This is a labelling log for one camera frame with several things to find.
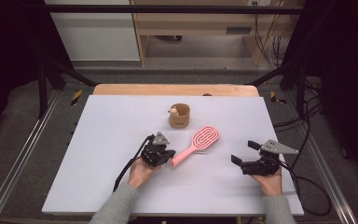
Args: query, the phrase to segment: wooden furniture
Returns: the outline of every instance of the wooden furniture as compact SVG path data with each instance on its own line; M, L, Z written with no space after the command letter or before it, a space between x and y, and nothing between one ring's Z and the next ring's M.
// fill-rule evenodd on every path
M302 1L270 0L271 7L297 6ZM131 0L132 5L183 5L183 6L250 6L248 0ZM133 14L135 33L142 65L145 64L148 37L151 35L241 35L251 54L254 65L263 60L262 51L255 42L256 15L237 14ZM258 15L259 45L269 50L269 36L289 35L296 22L289 15Z
M203 95L259 96L257 88L243 85L100 84L94 95Z

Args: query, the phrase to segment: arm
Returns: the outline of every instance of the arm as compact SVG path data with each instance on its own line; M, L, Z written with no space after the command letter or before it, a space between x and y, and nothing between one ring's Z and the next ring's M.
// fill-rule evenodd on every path
M289 202L282 193L282 167L274 175L252 175L252 178L260 184L264 192L267 223L296 223L290 212Z
M160 167L150 167L138 158L131 166L127 184L120 185L91 220L90 224L126 224L140 188Z

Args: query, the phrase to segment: pink hairbrush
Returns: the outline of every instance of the pink hairbrush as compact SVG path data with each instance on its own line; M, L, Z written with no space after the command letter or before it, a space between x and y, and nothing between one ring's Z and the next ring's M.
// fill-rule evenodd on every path
M181 152L179 155L175 156L171 160L171 165L176 167L182 160L184 160L188 155L197 150L203 150L213 144L217 139L219 139L219 132L211 127L205 126L199 131L193 134L191 141L191 146L185 151Z

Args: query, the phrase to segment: aluminum rail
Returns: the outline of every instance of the aluminum rail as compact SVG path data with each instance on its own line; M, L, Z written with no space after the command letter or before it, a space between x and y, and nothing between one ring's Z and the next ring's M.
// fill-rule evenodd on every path
M287 92L285 95L287 96L286 99L288 100L290 107L297 115L295 95L292 92ZM304 123L303 125L301 125L300 129L303 136L305 137L308 129L307 124ZM324 156L321 150L318 148L318 145L316 144L316 141L311 133L308 139L308 146L312 160L313 162L315 162L316 169L318 170L318 173L322 181L324 182L324 187L330 196L331 202L336 208L337 214L341 219L341 222L344 224L356 224L356 217L354 216L347 200L345 199L343 192L341 191L341 188L339 187L338 182L336 181L336 178L333 175L333 172L325 161Z
M14 162L4 183L2 184L2 186L0 188L0 214L7 202L7 199L10 196L11 191L14 189L14 187L17 183L17 180L20 178L21 172L24 169L29 157L31 156L40 135L42 134L43 130L45 129L45 126L48 122L48 119L50 118L51 113L53 112L53 110L57 104L60 94L61 93L59 91L54 91L51 94L50 99L49 99L48 111L45 113L45 116L43 118L39 119L36 122L34 129L30 133L18 158Z

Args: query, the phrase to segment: human hand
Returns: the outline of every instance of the human hand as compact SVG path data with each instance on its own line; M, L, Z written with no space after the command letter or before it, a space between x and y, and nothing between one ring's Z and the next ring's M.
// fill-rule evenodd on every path
M282 195L282 167L274 175L251 175L261 186L266 196Z
M128 184L138 189L160 168L149 166L142 158L138 158L131 165Z

